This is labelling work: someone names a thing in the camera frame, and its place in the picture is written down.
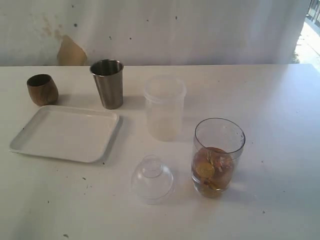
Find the frosted plastic beaker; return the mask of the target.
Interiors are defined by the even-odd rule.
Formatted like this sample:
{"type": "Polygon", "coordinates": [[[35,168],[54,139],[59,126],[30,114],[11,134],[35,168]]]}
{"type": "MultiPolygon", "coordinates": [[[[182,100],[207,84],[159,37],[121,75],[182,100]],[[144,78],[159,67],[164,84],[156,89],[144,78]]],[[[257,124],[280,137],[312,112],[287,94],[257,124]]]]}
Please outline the frosted plastic beaker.
{"type": "Polygon", "coordinates": [[[172,75],[155,75],[144,85],[147,128],[159,141],[174,141],[182,129],[185,83],[172,75]]]}

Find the wooden block pieces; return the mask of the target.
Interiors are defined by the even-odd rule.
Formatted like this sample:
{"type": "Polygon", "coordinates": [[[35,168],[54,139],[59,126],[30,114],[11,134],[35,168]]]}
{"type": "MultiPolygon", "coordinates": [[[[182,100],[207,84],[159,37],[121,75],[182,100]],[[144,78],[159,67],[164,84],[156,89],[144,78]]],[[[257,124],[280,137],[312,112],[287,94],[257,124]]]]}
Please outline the wooden block pieces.
{"type": "Polygon", "coordinates": [[[229,154],[217,147],[201,148],[194,153],[191,163],[192,179],[205,190],[222,191],[225,190],[235,169],[234,162],[229,154]],[[201,178],[196,172],[198,163],[208,162],[215,169],[211,178],[201,178]]]}

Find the gold coin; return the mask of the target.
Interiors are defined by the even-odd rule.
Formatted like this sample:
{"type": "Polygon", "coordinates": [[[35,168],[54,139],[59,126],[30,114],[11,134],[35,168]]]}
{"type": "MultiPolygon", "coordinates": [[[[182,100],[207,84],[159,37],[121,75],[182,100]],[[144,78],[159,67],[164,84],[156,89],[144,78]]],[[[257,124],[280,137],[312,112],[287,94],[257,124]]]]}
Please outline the gold coin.
{"type": "Polygon", "coordinates": [[[204,179],[209,179],[215,174],[215,169],[209,162],[200,162],[195,169],[196,173],[204,179]]]}

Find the white rectangular tray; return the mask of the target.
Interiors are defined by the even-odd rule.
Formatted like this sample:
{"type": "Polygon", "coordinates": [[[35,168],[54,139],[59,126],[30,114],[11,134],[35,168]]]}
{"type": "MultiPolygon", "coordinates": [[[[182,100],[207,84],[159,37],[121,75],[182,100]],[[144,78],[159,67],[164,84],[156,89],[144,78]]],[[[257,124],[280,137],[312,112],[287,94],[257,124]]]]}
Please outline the white rectangular tray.
{"type": "Polygon", "coordinates": [[[12,139],[9,150],[29,156],[94,163],[105,154],[119,118],[109,110],[42,106],[12,139]]]}

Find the brown wooden cup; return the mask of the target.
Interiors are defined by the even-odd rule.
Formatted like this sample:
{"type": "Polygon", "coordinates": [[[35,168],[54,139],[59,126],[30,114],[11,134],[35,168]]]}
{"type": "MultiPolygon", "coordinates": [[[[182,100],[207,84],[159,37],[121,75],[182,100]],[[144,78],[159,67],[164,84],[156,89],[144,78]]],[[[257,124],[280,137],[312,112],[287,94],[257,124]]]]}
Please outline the brown wooden cup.
{"type": "Polygon", "coordinates": [[[34,75],[27,80],[26,85],[31,100],[37,106],[53,105],[57,102],[58,88],[50,75],[34,75]]]}

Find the clear dome jar lid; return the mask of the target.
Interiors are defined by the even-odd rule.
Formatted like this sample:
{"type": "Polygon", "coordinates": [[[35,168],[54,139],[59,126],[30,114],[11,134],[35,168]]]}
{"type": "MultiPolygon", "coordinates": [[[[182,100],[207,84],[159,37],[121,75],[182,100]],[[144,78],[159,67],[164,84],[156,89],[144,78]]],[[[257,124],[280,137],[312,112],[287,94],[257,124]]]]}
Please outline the clear dome jar lid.
{"type": "Polygon", "coordinates": [[[163,203],[173,189],[173,173],[156,155],[145,156],[131,176],[131,190],[148,205],[163,203]]]}

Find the steel metal cup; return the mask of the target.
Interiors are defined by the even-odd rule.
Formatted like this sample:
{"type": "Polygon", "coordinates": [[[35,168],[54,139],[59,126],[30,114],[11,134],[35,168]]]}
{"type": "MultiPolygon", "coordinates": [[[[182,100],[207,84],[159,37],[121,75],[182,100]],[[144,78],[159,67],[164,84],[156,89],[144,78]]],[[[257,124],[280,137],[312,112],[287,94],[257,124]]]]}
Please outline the steel metal cup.
{"type": "Polygon", "coordinates": [[[124,65],[115,59],[99,60],[89,68],[105,109],[123,105],[123,69],[124,65]]]}

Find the clear plastic jar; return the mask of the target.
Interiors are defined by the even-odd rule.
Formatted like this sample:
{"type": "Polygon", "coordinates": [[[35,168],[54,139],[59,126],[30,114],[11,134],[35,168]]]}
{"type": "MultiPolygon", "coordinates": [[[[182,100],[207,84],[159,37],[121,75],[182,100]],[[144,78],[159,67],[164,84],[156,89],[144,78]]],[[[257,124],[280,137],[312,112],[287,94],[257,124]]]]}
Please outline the clear plastic jar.
{"type": "Polygon", "coordinates": [[[228,189],[246,143],[239,125],[225,118],[200,121],[194,130],[191,178],[195,190],[215,198],[228,189]]]}

